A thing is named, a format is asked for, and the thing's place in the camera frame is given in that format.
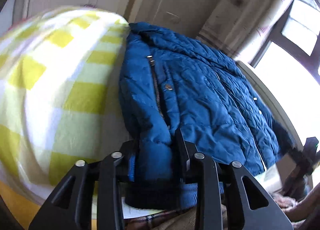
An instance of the checkered tablecloth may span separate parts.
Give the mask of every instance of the checkered tablecloth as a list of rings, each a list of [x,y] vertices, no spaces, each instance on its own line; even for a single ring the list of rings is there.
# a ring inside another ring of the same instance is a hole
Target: checkered tablecloth
[[[42,204],[79,159],[130,139],[118,102],[129,26],[102,10],[63,7],[0,38],[0,180]]]

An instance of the puffer jacket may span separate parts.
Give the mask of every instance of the puffer jacket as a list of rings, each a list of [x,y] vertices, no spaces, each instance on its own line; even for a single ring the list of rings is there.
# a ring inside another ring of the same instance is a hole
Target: puffer jacket
[[[130,27],[119,81],[126,128],[139,140],[129,205],[196,204],[196,185],[180,182],[172,141],[177,128],[198,151],[216,162],[240,161],[254,176],[293,146],[231,58],[169,29]]]

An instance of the zipper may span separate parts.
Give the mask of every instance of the zipper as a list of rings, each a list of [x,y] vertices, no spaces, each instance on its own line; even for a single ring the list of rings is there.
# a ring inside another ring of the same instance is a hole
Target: zipper
[[[151,74],[153,78],[153,86],[155,89],[155,94],[156,94],[156,103],[158,107],[159,114],[161,115],[162,119],[164,119],[163,112],[161,110],[161,103],[160,103],[160,92],[159,92],[159,87],[158,87],[158,78],[156,76],[156,69],[155,69],[155,60],[153,59],[153,56],[147,56],[147,59],[149,60],[150,68],[151,68]]]
[[[221,84],[221,85],[223,86],[223,88],[227,91],[228,95],[233,99],[233,97],[231,96],[229,90],[228,90],[227,88],[225,88],[225,86],[222,84],[222,82],[221,82],[221,80],[220,80],[220,77],[219,77],[219,75],[217,74],[217,72],[214,71],[214,73],[216,74],[217,78],[219,79],[220,84]],[[233,99],[233,101],[235,102],[237,109],[238,109],[239,112],[241,113],[240,108],[238,107],[238,104],[236,103],[236,101],[235,101],[234,99]],[[259,147],[258,147],[258,145],[257,145],[256,139],[254,138],[254,136],[253,136],[253,134],[252,134],[252,132],[251,132],[251,130],[250,130],[250,127],[249,127],[248,124],[247,124],[247,121],[246,121],[245,119],[244,119],[244,121],[245,121],[245,124],[247,125],[247,127],[249,128],[249,131],[250,131],[250,133],[251,133],[251,136],[252,136],[252,138],[253,138],[253,140],[254,140],[254,144],[256,145],[256,148],[257,148],[257,150],[258,150],[258,154],[259,154],[261,163],[262,163],[262,165],[263,165],[263,169],[264,169],[264,171],[266,171],[266,170],[267,170],[267,166],[266,166],[266,164],[264,163],[264,160],[263,160],[263,158],[262,158],[260,149],[259,149]]]

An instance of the white zipper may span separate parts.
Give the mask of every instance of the white zipper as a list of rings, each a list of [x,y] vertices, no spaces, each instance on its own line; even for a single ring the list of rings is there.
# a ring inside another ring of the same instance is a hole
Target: white zipper
[[[221,85],[223,86],[223,88],[227,91],[228,95],[233,99],[233,97],[231,96],[231,94],[228,92],[228,90],[227,90],[227,89],[225,88],[225,86],[222,84],[222,82],[221,82],[221,80],[220,80],[220,77],[219,77],[219,75],[217,74],[217,72],[214,71],[214,73],[216,74],[217,78],[219,79],[220,84],[221,84]],[[235,101],[234,99],[233,99],[233,101],[235,102],[237,109],[238,109],[239,112],[241,113],[241,111],[240,111],[240,109],[239,109],[236,101]],[[250,127],[248,126],[247,121],[245,120],[245,118],[244,118],[244,121],[245,121],[247,127],[249,128],[249,131],[250,131],[250,133],[251,133],[252,139],[254,140],[254,144],[255,144],[255,146],[256,146],[256,148],[257,148],[257,151],[258,151],[258,154],[259,154],[259,157],[260,157],[260,160],[261,160],[263,169],[264,169],[264,171],[266,171],[266,170],[267,170],[267,166],[265,165],[265,163],[264,163],[264,161],[263,161],[263,158],[262,158],[262,155],[261,155],[261,153],[260,153],[259,147],[258,147],[258,145],[257,145],[257,143],[256,143],[256,140],[255,140],[255,138],[254,138],[254,136],[253,136],[253,134],[252,134],[252,132],[251,132],[251,130],[250,130]]]

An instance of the patterned curtain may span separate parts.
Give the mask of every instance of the patterned curtain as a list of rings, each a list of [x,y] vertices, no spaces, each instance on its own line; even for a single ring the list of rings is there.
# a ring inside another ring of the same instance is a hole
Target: patterned curtain
[[[293,0],[220,0],[197,39],[250,62]]]

